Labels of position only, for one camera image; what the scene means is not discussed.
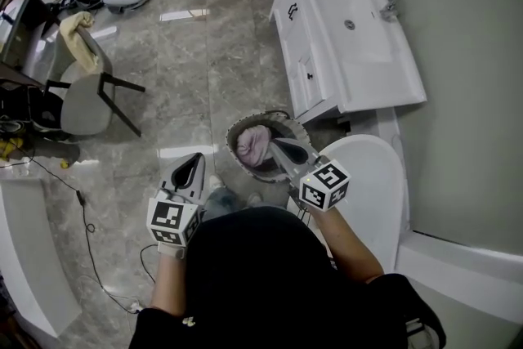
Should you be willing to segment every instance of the pink cloth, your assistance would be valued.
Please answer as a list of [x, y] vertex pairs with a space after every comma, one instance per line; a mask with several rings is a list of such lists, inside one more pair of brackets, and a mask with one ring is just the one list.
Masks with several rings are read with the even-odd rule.
[[263, 163], [270, 141], [270, 130], [263, 125], [247, 128], [238, 137], [236, 154], [248, 166], [255, 168]]

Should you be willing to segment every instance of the faucet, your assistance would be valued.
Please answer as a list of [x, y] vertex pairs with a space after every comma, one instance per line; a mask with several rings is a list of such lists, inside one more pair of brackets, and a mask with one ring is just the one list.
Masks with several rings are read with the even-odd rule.
[[382, 16], [382, 19], [386, 22], [392, 22], [394, 16], [398, 16], [398, 10], [396, 9], [396, 4], [398, 0], [390, 1], [385, 7], [379, 12]]

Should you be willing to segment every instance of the laundry basket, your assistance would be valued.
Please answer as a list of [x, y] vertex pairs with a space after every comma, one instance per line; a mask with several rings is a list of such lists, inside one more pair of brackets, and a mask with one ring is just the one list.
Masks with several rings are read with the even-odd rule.
[[238, 163], [248, 175], [266, 183], [282, 182], [286, 180], [287, 177], [281, 172], [273, 159], [268, 159], [260, 166], [251, 168], [245, 166], [236, 154], [239, 135], [247, 128], [256, 127], [257, 125], [264, 125], [269, 128], [272, 138], [293, 138], [306, 144], [311, 143], [309, 134], [298, 121], [292, 119], [287, 112], [282, 110], [272, 110], [241, 118], [240, 121], [234, 123], [233, 126], [227, 130], [227, 147], [236, 163]]

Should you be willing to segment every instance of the white cube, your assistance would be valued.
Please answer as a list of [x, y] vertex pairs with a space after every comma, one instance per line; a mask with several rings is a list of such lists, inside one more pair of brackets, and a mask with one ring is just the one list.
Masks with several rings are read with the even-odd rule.
[[336, 160], [300, 179], [300, 200], [327, 211], [345, 198], [351, 175]]
[[158, 242], [185, 247], [201, 222], [198, 205], [149, 199], [147, 228]]

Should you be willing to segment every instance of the forearm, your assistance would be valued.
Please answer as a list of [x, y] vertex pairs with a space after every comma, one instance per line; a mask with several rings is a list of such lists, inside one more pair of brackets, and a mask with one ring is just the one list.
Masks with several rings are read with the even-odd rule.
[[313, 208], [309, 210], [340, 271], [350, 279], [359, 282], [369, 282], [375, 277], [383, 275], [383, 269], [377, 258], [358, 239], [336, 208], [332, 208], [326, 213]]
[[160, 253], [156, 285], [150, 304], [177, 317], [186, 312], [186, 262]]

